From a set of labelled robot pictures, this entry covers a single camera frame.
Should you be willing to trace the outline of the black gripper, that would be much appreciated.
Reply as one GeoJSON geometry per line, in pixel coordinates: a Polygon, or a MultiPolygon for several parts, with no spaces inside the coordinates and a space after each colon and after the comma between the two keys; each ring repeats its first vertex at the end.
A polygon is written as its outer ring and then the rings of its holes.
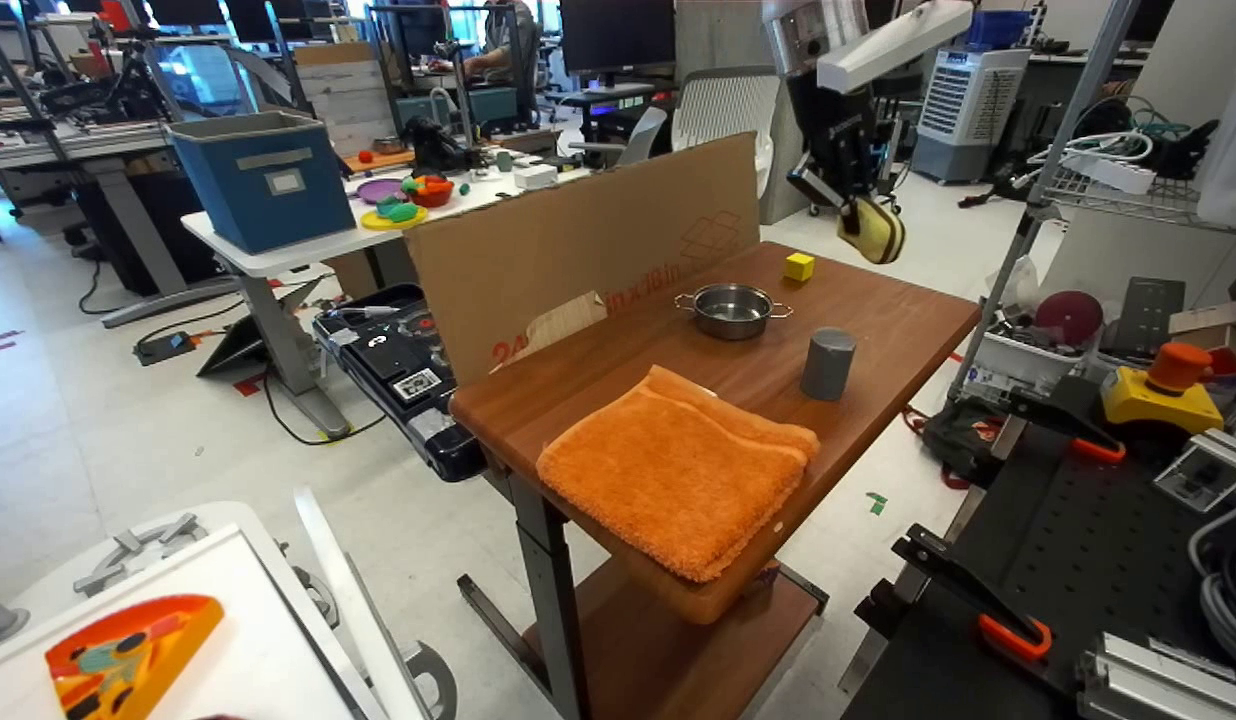
{"type": "Polygon", "coordinates": [[[814,71],[787,80],[799,128],[799,156],[787,181],[834,211],[886,195],[886,156],[877,149],[874,98],[821,88],[814,71]]]}

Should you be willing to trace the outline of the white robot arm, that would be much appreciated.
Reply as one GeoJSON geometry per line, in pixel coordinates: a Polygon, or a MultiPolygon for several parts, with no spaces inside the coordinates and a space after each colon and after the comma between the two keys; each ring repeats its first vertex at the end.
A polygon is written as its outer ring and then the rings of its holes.
{"type": "Polygon", "coordinates": [[[869,88],[974,26],[974,0],[916,0],[882,27],[869,0],[761,0],[774,65],[803,137],[787,181],[821,208],[852,218],[886,195],[869,149],[869,88]]]}

